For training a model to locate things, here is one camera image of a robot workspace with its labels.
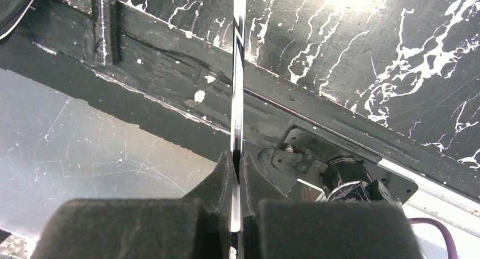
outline purple cable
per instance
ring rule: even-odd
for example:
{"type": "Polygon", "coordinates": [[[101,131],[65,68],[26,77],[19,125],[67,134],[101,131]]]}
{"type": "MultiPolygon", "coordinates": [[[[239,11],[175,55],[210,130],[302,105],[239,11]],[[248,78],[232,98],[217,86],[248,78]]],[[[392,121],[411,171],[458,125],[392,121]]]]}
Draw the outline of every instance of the purple cable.
{"type": "Polygon", "coordinates": [[[441,222],[431,219],[431,218],[410,218],[410,224],[430,224],[438,228],[445,239],[445,244],[447,245],[448,259],[458,259],[457,247],[455,247],[455,242],[453,237],[448,231],[448,229],[441,222]]]}

